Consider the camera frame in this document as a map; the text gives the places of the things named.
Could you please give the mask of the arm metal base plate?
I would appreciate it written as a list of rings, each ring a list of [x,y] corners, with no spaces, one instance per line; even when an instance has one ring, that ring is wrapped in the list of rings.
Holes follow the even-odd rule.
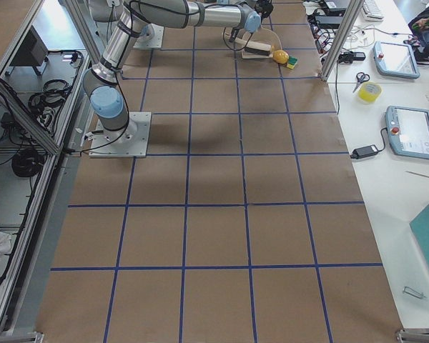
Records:
[[[126,129],[116,132],[105,130],[97,120],[95,134],[89,148],[92,158],[145,158],[147,155],[149,132],[152,122],[151,112],[131,112]]]
[[[161,49],[164,36],[164,27],[156,24],[146,25],[134,43],[133,48],[138,50]]]

